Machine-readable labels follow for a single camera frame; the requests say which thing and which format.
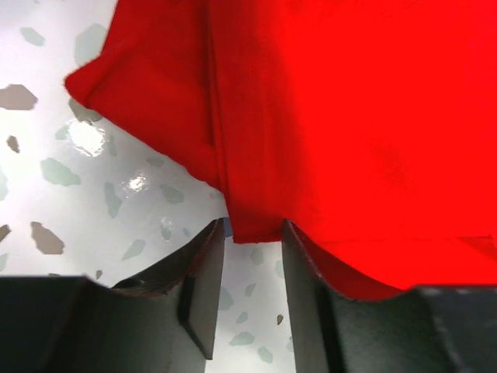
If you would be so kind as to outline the red t-shirt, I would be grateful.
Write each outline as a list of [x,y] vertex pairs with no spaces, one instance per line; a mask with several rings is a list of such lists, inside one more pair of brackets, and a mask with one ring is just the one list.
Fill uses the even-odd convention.
[[496,282],[494,1],[120,1],[65,85],[348,297]]

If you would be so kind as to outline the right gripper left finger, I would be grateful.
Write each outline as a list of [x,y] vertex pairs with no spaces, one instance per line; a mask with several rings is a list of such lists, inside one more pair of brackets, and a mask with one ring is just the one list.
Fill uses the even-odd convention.
[[3,372],[202,372],[213,357],[224,222],[111,288],[2,277]]

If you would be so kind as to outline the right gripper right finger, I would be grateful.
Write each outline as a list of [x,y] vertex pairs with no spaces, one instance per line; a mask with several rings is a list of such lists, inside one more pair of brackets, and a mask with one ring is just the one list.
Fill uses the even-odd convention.
[[496,290],[421,287],[384,301],[346,297],[318,268],[320,247],[282,227],[299,372],[494,372]]

